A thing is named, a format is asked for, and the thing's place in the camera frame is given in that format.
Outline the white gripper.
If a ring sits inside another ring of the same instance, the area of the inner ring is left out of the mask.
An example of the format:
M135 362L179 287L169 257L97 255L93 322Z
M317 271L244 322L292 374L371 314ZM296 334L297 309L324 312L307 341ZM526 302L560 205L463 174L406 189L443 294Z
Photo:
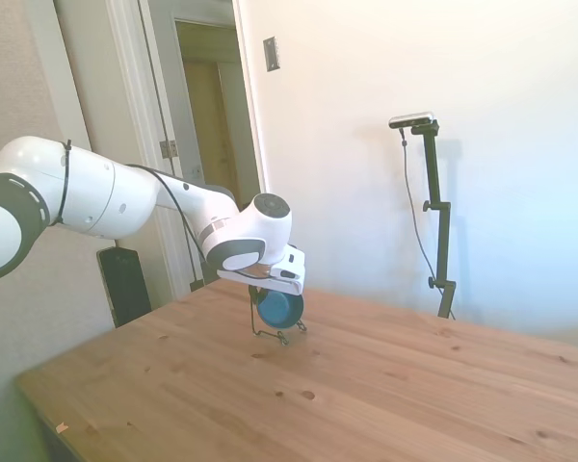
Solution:
M257 305L259 302L259 290L257 288L277 291L289 295L302 295L303 292L302 278L292 281L273 277L258 279L239 274L236 271L226 270L218 270L217 275L221 279L249 285L250 303L253 305Z

